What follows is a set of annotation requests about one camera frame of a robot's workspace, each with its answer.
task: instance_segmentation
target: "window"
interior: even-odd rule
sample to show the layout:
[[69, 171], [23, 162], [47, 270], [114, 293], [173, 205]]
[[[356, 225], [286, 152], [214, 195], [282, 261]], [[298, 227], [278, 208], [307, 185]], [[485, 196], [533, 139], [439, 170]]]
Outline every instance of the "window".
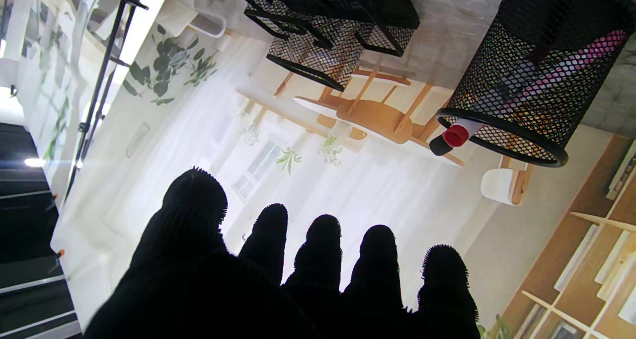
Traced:
[[280, 147], [272, 140], [268, 141], [256, 158], [252, 161], [245, 172], [234, 183], [234, 189], [245, 201], [258, 187], [259, 182], [274, 165], [275, 160], [280, 156]]

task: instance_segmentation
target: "black mesh basket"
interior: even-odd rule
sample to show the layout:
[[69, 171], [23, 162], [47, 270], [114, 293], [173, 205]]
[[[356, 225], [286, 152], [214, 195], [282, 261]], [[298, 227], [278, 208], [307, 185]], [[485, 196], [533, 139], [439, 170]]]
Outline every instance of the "black mesh basket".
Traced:
[[341, 38], [331, 50], [316, 47], [310, 35], [291, 35], [289, 40], [275, 39], [267, 59], [291, 72], [342, 92], [362, 55], [363, 47], [354, 39], [359, 24], [351, 20], [334, 20]]
[[245, 15], [270, 35], [288, 40], [291, 33], [314, 36], [318, 47], [331, 49], [340, 38], [338, 20], [322, 15], [293, 11], [280, 0], [246, 0]]
[[485, 124], [471, 141], [562, 167], [565, 146], [634, 31], [630, 0], [503, 0], [438, 121]]
[[364, 48], [393, 56], [404, 54], [413, 32], [419, 27], [418, 15], [410, 0], [282, 1], [299, 13], [363, 22], [356, 38]]

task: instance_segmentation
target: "wooden shelf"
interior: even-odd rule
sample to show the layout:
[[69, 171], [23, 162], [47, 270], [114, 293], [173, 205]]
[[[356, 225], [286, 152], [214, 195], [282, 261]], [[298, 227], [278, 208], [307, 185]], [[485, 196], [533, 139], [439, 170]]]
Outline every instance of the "wooden shelf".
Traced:
[[633, 224], [628, 224], [628, 223], [622, 223], [619, 221], [614, 221], [611, 219], [607, 219], [606, 217], [598, 217], [595, 215], [588, 215], [588, 214], [581, 214], [579, 212], [570, 212], [572, 215], [575, 215], [576, 217], [581, 217], [581, 219], [584, 220], [588, 220], [591, 221], [593, 223], [597, 223], [597, 224], [608, 224], [610, 226], [614, 226], [614, 227], [618, 227], [622, 230], [626, 230], [629, 232], [636, 232], [636, 225]]
[[589, 326], [585, 325], [584, 323], [581, 323], [580, 321], [577, 321], [575, 318], [569, 316], [565, 312], [563, 312], [563, 311], [561, 311], [559, 309], [556, 309], [554, 307], [554, 305], [549, 304], [549, 303], [545, 302], [544, 300], [541, 300], [541, 298], [538, 298], [538, 297], [536, 297], [536, 296], [534, 296], [531, 293], [528, 293], [526, 291], [522, 291], [522, 293], [523, 293], [524, 296], [527, 296], [531, 300], [535, 301], [537, 304], [541, 305], [542, 307], [545, 307], [545, 309], [548, 310], [546, 312], [547, 314], [554, 313], [557, 316], [559, 316], [559, 317], [565, 319], [566, 321], [568, 321], [568, 323], [570, 323], [571, 325], [579, 328], [580, 330], [582, 330], [585, 333], [588, 333], [588, 332], [592, 331], [592, 329]]
[[[606, 198], [607, 185], [620, 167], [632, 140], [614, 136], [597, 165], [579, 190], [570, 209], [523, 280], [503, 314], [514, 335], [534, 303], [546, 309], [536, 319], [530, 339], [550, 339], [561, 320], [580, 330], [577, 339], [632, 339], [636, 325], [618, 317], [618, 312], [636, 285], [636, 171], [627, 179], [616, 201]], [[598, 229], [572, 269], [561, 292], [554, 289], [590, 226]], [[631, 234], [611, 264], [604, 284], [596, 282], [600, 269], [623, 231]], [[622, 282], [615, 285], [613, 278]]]

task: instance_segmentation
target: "metal pole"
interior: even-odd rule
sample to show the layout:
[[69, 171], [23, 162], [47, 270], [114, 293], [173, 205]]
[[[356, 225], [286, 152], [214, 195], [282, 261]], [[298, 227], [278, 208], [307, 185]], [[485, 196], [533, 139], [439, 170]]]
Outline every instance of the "metal pole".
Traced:
[[24, 194], [14, 194], [14, 195], [4, 195], [4, 196], [0, 196], [0, 199], [7, 199], [7, 198], [21, 198], [23, 196], [31, 196], [31, 195], [41, 195], [41, 194], [50, 194], [51, 191], [50, 190], [44, 190], [44, 191], [35, 191], [35, 192], [25, 192]]
[[68, 316], [68, 314], [73, 314], [73, 313], [75, 313], [75, 311], [71, 310], [70, 312], [66, 312], [66, 313], [59, 314], [57, 316], [46, 318], [46, 319], [44, 319], [42, 321], [31, 323], [29, 325], [25, 325], [25, 326], [22, 326], [20, 328], [16, 328], [14, 330], [9, 330], [9, 332], [0, 333], [0, 338], [6, 337], [7, 335], [11, 335], [13, 333], [21, 332], [22, 330], [25, 330], [25, 329], [33, 328], [34, 326], [43, 325], [44, 323], [48, 323], [50, 321], [54, 321], [55, 319], [58, 319], [58, 318], [61, 318], [61, 317], [65, 317], [65, 316]]
[[119, 7], [117, 8], [117, 14], [115, 15], [115, 20], [113, 22], [113, 29], [111, 30], [111, 35], [108, 39], [108, 44], [106, 45], [106, 51], [104, 52], [104, 60], [102, 60], [102, 67], [99, 70], [99, 74], [97, 76], [97, 81], [95, 83], [95, 90], [93, 90], [93, 97], [90, 101], [90, 106], [88, 108], [88, 115], [86, 116], [86, 122], [84, 122], [84, 126], [80, 125], [79, 130], [81, 131], [81, 135], [79, 138], [79, 147], [78, 147], [77, 154], [75, 155], [75, 166], [73, 166], [71, 170], [71, 178], [69, 180], [69, 188], [68, 190], [66, 190], [66, 196], [69, 195], [71, 191], [71, 187], [73, 186], [73, 182], [75, 181], [75, 176], [77, 175], [77, 162], [81, 158], [84, 141], [86, 141], [86, 133], [88, 131], [86, 127], [90, 124], [90, 120], [93, 118], [93, 112], [95, 111], [95, 104], [97, 104], [99, 91], [102, 88], [104, 75], [106, 73], [106, 68], [108, 67], [108, 62], [111, 58], [111, 52], [113, 52], [113, 45], [115, 43], [117, 31], [120, 28], [121, 17], [123, 16], [123, 9], [125, 6], [126, 6], [126, 2], [124, 0], [120, 0]]
[[37, 285], [57, 282], [59, 280], [64, 280], [64, 279], [66, 279], [64, 275], [50, 276], [48, 278], [34, 280], [33, 282], [21, 283], [21, 284], [12, 285], [10, 287], [0, 288], [0, 294], [18, 291], [19, 289], [36, 287]]
[[[130, 11], [128, 13], [128, 19], [126, 20], [126, 26], [123, 29], [123, 38], [121, 40], [121, 49], [123, 49], [123, 45], [126, 42], [126, 36], [128, 35], [128, 30], [130, 28], [130, 23], [132, 22], [132, 17], [135, 15], [135, 9], [136, 9], [136, 7], [134, 7], [133, 5], [130, 6]], [[102, 99], [99, 102], [99, 107], [97, 108], [97, 113], [95, 115], [95, 120], [93, 120], [93, 126], [91, 126], [91, 129], [90, 129], [90, 136], [88, 138], [88, 142], [86, 142], [86, 146], [84, 147], [84, 151], [82, 151], [82, 155], [81, 155], [82, 161], [86, 158], [86, 154], [88, 154], [88, 148], [90, 147], [91, 142], [93, 141], [93, 135], [95, 135], [95, 130], [97, 129], [97, 122], [99, 121], [99, 118], [102, 117], [102, 110], [104, 110], [104, 103], [106, 102], [106, 97], [108, 97], [108, 90], [110, 89], [111, 83], [113, 82], [113, 76], [114, 76], [114, 73], [115, 73], [116, 69], [117, 69], [117, 66], [115, 66], [115, 69], [111, 72], [111, 74], [108, 76], [108, 79], [106, 81], [106, 86], [104, 87], [104, 92], [102, 93]]]

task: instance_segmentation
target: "leaf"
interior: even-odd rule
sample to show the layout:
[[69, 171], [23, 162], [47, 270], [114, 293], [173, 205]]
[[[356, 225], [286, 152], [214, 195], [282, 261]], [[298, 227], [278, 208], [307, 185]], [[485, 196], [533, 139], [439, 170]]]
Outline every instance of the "leaf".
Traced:
[[172, 38], [166, 38], [163, 41], [163, 52], [162, 53], [170, 53], [170, 50], [172, 50]]
[[153, 87], [156, 95], [162, 96], [168, 91], [168, 82], [159, 82]]
[[167, 97], [166, 99], [159, 99], [159, 101], [157, 101], [157, 105], [168, 104], [173, 100], [174, 100], [173, 97]]
[[188, 49], [193, 49], [195, 47], [195, 45], [198, 44], [198, 37], [195, 38], [195, 40], [192, 41], [192, 43], [188, 46]]
[[125, 79], [123, 80], [123, 87], [126, 88], [126, 90], [133, 96], [138, 95], [137, 90], [132, 85], [130, 85], [130, 83], [128, 83], [128, 81], [126, 81]]
[[484, 326], [477, 326], [477, 330], [479, 330], [479, 337], [481, 339], [488, 339], [488, 332]]
[[497, 314], [497, 316], [495, 316], [495, 319], [497, 320], [497, 324], [499, 325], [499, 330], [501, 332], [501, 335], [504, 339], [507, 339], [510, 333], [510, 329], [508, 328], [508, 324], [504, 321], [504, 319]]
[[205, 53], [205, 48], [202, 48], [202, 49], [198, 50], [197, 53], [195, 53], [195, 56], [192, 59], [196, 61], [199, 58], [201, 58], [204, 53]]
[[137, 64], [137, 62], [133, 62], [129, 69], [130, 75], [135, 79], [135, 81], [138, 81], [140, 85], [144, 85], [146, 83], [144, 72], [141, 68], [139, 68], [139, 64]]
[[170, 79], [170, 69], [157, 74], [157, 81], [167, 81], [168, 79]]
[[170, 65], [172, 67], [176, 67], [177, 65], [179, 65], [179, 63], [182, 63], [184, 60], [186, 60], [186, 51], [177, 52], [174, 54], [174, 56], [172, 56], [172, 59], [170, 60]]
[[166, 69], [168, 69], [168, 63], [170, 62], [168, 56], [162, 55], [156, 58], [155, 62], [153, 63], [153, 68], [157, 71], [157, 72], [164, 72]]

